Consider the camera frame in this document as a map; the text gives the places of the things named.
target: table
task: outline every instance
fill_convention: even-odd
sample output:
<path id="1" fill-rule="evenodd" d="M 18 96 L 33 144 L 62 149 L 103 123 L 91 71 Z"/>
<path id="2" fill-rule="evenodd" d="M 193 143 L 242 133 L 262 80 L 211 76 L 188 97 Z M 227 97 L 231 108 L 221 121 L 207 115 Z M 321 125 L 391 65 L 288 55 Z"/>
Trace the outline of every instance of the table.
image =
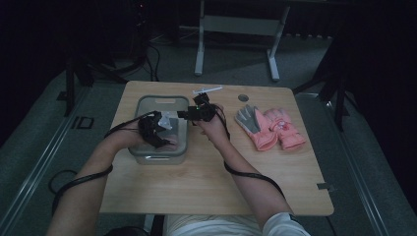
<path id="1" fill-rule="evenodd" d="M 197 50 L 196 68 L 194 74 L 203 74 L 205 58 L 205 31 L 235 32 L 245 34 L 273 36 L 274 42 L 271 49 L 267 50 L 267 58 L 270 76 L 274 81 L 279 81 L 279 73 L 276 66 L 275 52 L 282 37 L 285 21 L 290 7 L 286 6 L 280 20 L 249 19 L 237 17 L 223 17 L 205 14 L 205 0 L 200 1 L 200 24 L 199 24 L 199 48 Z"/>
<path id="2" fill-rule="evenodd" d="M 184 95 L 193 101 L 193 90 L 217 85 L 129 82 L 120 100 L 112 126 L 134 118 L 138 100 L 144 95 Z M 238 99 L 249 97 L 247 102 Z M 231 142 L 261 173 L 273 179 L 298 215 L 330 215 L 333 206 L 322 172 L 311 146 L 294 95 L 289 88 L 223 86 L 208 92 L 211 103 L 224 106 Z M 307 143 L 293 151 L 276 145 L 256 151 L 252 141 L 234 121 L 245 104 L 265 111 L 285 108 Z M 101 212 L 145 214 L 250 214 L 250 210 L 224 169 L 221 155 L 197 126 L 189 127 L 189 145 L 179 165 L 141 165 L 130 153 L 119 151 L 108 177 Z"/>

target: forearm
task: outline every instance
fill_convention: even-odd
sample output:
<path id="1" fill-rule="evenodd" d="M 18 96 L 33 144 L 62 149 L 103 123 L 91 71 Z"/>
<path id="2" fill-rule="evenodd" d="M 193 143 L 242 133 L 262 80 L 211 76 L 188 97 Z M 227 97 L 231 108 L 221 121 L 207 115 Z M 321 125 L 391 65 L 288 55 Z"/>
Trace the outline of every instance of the forearm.
<path id="1" fill-rule="evenodd" d="M 76 178 L 106 170 L 116 150 L 100 144 Z M 67 190 L 56 208 L 47 235 L 95 235 L 107 176 L 88 181 Z"/>
<path id="2" fill-rule="evenodd" d="M 247 173 L 260 173 L 252 166 L 231 143 L 216 146 L 230 168 Z M 268 219 L 279 212 L 292 210 L 285 198 L 273 184 L 256 178 L 232 175 L 239 191 L 254 213 L 260 227 L 263 228 Z"/>

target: wooden table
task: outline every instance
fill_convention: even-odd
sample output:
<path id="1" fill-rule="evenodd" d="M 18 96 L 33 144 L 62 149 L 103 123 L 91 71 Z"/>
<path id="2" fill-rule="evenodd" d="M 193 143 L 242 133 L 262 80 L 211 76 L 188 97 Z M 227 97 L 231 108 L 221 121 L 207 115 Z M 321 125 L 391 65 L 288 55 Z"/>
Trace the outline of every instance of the wooden table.
<path id="1" fill-rule="evenodd" d="M 112 126 L 135 116 L 144 95 L 184 95 L 193 102 L 193 90 L 216 85 L 129 82 L 122 95 Z M 247 102 L 238 99 L 246 94 Z M 298 215 L 330 215 L 333 206 L 322 172 L 311 146 L 294 95 L 288 88 L 223 86 L 208 92 L 211 103 L 224 106 L 231 142 L 261 173 L 273 179 Z M 307 139 L 297 150 L 284 151 L 277 144 L 268 151 L 256 151 L 254 144 L 235 122 L 234 115 L 245 104 L 265 111 L 282 107 Z M 104 193 L 101 212 L 149 214 L 250 214 L 250 210 L 224 169 L 221 155 L 201 129 L 189 124 L 185 160 L 179 165 L 141 165 L 123 149 L 117 153 Z"/>

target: person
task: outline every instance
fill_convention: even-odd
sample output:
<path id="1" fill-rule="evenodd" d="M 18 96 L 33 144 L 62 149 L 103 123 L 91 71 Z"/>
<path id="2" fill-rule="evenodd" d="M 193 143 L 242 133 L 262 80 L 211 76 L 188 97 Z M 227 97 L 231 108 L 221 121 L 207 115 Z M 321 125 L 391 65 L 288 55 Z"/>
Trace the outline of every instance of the person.
<path id="1" fill-rule="evenodd" d="M 239 172 L 259 173 L 229 141 L 219 116 L 209 122 L 196 121 L 222 155 L 224 162 Z M 102 172 L 116 153 L 143 144 L 137 122 L 106 137 L 94 149 L 76 178 Z M 166 235 L 309 235 L 293 216 L 283 195 L 268 181 L 233 175 L 232 178 L 253 216 L 167 215 Z M 107 176 L 68 189 L 51 219 L 47 235 L 95 235 Z"/>

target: pink glove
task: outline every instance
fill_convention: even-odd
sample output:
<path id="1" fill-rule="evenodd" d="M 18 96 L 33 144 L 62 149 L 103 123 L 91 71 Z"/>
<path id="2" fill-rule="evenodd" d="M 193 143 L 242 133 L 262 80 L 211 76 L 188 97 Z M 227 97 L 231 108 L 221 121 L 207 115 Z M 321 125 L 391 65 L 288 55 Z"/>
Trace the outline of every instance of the pink glove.
<path id="1" fill-rule="evenodd" d="M 291 118 L 281 108 L 273 108 L 264 113 L 269 118 L 272 131 L 275 131 L 281 142 L 282 149 L 296 149 L 306 143 L 306 140 L 298 133 L 291 124 Z"/>
<path id="2" fill-rule="evenodd" d="M 264 117 L 258 107 L 246 105 L 237 112 L 235 120 L 254 142 L 257 150 L 268 150 L 278 142 L 275 132 L 269 130 L 270 120 Z"/>

